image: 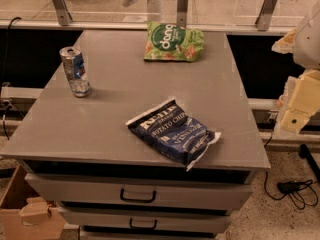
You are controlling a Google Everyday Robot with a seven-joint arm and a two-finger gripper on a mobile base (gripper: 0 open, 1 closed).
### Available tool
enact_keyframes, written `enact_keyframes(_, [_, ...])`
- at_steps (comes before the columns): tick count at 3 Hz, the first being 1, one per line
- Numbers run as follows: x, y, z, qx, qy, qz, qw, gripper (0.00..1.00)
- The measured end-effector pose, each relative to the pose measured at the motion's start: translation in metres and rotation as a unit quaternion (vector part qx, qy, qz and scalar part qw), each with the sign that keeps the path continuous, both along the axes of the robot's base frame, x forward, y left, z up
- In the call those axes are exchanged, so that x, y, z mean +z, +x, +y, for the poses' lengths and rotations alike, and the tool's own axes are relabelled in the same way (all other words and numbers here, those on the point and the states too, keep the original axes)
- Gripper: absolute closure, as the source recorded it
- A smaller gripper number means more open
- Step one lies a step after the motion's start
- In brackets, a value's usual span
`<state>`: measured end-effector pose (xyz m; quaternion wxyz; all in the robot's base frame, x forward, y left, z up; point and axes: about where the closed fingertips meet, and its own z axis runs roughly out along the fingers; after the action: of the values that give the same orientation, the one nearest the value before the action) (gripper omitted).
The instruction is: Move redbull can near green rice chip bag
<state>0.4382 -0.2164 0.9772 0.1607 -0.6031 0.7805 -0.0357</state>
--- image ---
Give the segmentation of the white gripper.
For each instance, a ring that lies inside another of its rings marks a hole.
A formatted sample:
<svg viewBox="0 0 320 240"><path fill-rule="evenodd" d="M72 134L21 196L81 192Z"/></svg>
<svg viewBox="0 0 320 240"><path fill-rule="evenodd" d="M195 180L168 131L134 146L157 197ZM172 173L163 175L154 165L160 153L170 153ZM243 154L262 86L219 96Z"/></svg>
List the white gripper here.
<svg viewBox="0 0 320 240"><path fill-rule="evenodd" d="M306 69L298 78L289 76L278 104L280 128L299 133L320 110L320 71Z"/></svg>

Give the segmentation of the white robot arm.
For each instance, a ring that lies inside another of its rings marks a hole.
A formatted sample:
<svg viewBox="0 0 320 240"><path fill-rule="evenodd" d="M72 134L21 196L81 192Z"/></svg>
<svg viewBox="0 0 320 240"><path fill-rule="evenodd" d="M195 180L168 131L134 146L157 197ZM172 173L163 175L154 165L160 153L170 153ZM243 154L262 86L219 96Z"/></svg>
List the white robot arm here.
<svg viewBox="0 0 320 240"><path fill-rule="evenodd" d="M320 1L272 50L291 53L294 62L305 69L298 78L288 78L277 119L281 129L299 133L320 110Z"/></svg>

